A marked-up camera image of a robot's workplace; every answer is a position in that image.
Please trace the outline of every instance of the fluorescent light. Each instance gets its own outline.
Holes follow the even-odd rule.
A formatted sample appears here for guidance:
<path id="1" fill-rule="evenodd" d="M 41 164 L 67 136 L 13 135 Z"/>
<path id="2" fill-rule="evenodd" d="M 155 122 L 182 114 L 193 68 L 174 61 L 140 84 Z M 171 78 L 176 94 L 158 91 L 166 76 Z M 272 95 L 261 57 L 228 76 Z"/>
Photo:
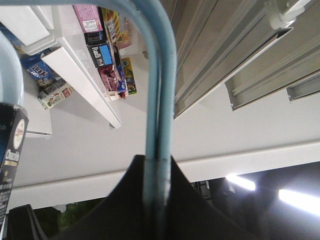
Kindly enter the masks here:
<path id="1" fill-rule="evenodd" d="M 256 184 L 253 181 L 250 181 L 248 179 L 245 179 L 243 177 L 239 177 L 235 174 L 229 174 L 225 177 L 228 181 L 237 184 L 245 189 L 248 189 L 250 191 L 256 190 Z"/>
<path id="2" fill-rule="evenodd" d="M 279 198 L 292 206 L 320 216 L 320 198 L 318 197 L 281 189 L 279 190 Z"/>

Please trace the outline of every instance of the product packaging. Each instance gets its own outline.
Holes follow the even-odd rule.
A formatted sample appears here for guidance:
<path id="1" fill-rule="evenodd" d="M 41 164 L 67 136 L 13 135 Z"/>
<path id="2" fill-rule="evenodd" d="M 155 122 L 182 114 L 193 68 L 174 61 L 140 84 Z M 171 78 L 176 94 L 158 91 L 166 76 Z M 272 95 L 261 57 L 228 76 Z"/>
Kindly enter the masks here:
<path id="1" fill-rule="evenodd" d="M 0 228 L 14 184 L 28 125 L 27 111 L 0 103 Z"/>
<path id="2" fill-rule="evenodd" d="M 107 43 L 87 46 L 93 63 L 96 68 L 100 68 L 113 63 L 112 53 L 110 52 L 109 45 Z"/>
<path id="3" fill-rule="evenodd" d="M 120 77 L 114 65 L 110 64 L 104 67 L 100 67 L 98 71 L 101 76 L 102 82 L 108 92 L 117 92 L 119 86 L 118 79 Z"/>
<path id="4" fill-rule="evenodd" d="M 122 65 L 123 65 L 124 76 L 125 76 L 126 86 L 128 88 L 129 95 L 136 94 L 137 88 L 136 88 L 136 82 L 135 82 L 134 72 L 132 69 L 130 58 L 129 57 L 123 58 Z"/>
<path id="5" fill-rule="evenodd" d="M 98 7 L 98 14 L 100 17 L 102 30 L 97 31 L 97 32 L 90 32 L 90 33 L 84 34 L 85 42 L 88 46 L 104 44 L 107 42 L 106 28 L 105 28 L 105 24 L 104 24 L 104 19 L 102 17 L 103 15 L 102 15 L 101 7 Z"/>
<path id="6" fill-rule="evenodd" d="M 41 88 L 46 88 L 56 81 L 54 71 L 41 60 L 42 56 L 51 53 L 50 49 L 46 49 L 32 56 L 22 58 L 21 64 L 30 73 Z"/>
<path id="7" fill-rule="evenodd" d="M 120 58 L 120 53 L 119 53 L 119 50 L 116 46 L 113 46 L 113 52 L 114 52 L 114 60 L 115 60 L 116 69 L 119 73 L 119 79 L 118 79 L 119 86 L 117 87 L 117 92 L 122 99 L 126 99 L 126 95 L 128 94 L 128 89 L 127 89 L 127 85 L 126 85 L 126 77 L 124 74 L 124 69 L 123 69 L 121 58 Z"/>
<path id="8" fill-rule="evenodd" d="M 103 8 L 102 13 L 112 43 L 116 44 L 119 49 L 130 46 L 132 44 L 132 30 L 129 21 L 110 9 Z"/>
<path id="9" fill-rule="evenodd" d="M 45 109 L 50 109 L 69 97 L 74 88 L 62 78 L 39 93 L 38 99 Z"/>
<path id="10" fill-rule="evenodd" d="M 76 4 L 73 5 L 73 9 L 84 33 L 95 33 L 103 30 L 96 5 Z"/>

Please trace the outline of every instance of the shopping cart handle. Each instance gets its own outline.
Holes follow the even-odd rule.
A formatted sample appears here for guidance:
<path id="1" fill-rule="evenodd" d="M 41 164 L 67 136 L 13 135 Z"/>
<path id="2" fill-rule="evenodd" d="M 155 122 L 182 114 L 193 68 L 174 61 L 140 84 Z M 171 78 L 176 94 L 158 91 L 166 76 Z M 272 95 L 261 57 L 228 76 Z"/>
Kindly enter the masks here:
<path id="1" fill-rule="evenodd" d="M 0 103 L 24 105 L 24 78 L 18 55 L 0 31 Z"/>

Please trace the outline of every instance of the store shelf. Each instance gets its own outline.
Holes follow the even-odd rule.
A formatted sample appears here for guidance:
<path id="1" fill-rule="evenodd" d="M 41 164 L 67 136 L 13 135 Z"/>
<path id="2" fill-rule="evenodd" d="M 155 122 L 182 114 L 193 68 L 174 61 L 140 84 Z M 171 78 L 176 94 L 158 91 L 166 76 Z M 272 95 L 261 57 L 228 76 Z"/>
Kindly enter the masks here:
<path id="1" fill-rule="evenodd" d="M 24 81 L 24 108 L 27 111 L 29 123 L 25 136 L 27 138 L 50 138 L 52 135 L 50 110 L 44 109 L 39 103 L 39 86 L 26 71 L 22 70 Z"/>
<path id="2" fill-rule="evenodd" d="M 11 17 L 10 21 L 4 21 L 3 24 L 23 40 L 25 45 L 29 45 L 22 46 L 22 49 L 27 50 L 28 54 L 35 54 L 51 47 L 53 53 L 43 60 L 72 85 L 114 128 L 119 128 L 121 121 L 118 117 L 117 104 L 107 95 L 107 90 L 87 49 L 84 33 L 72 5 L 0 7 L 0 15 L 5 13 L 6 16 L 16 16 L 17 12 L 24 13 L 24 18 L 28 21 L 21 23 L 21 18 Z M 32 32 L 33 29 L 43 34 L 35 34 Z"/>
<path id="3" fill-rule="evenodd" d="M 117 106 L 110 101 L 106 88 L 90 57 L 83 31 L 71 5 L 52 6 L 60 22 L 57 49 L 43 60 L 65 79 L 116 129 L 121 126 Z"/>
<path id="4" fill-rule="evenodd" d="M 0 6 L 0 22 L 26 46 L 49 36 L 30 6 Z"/>

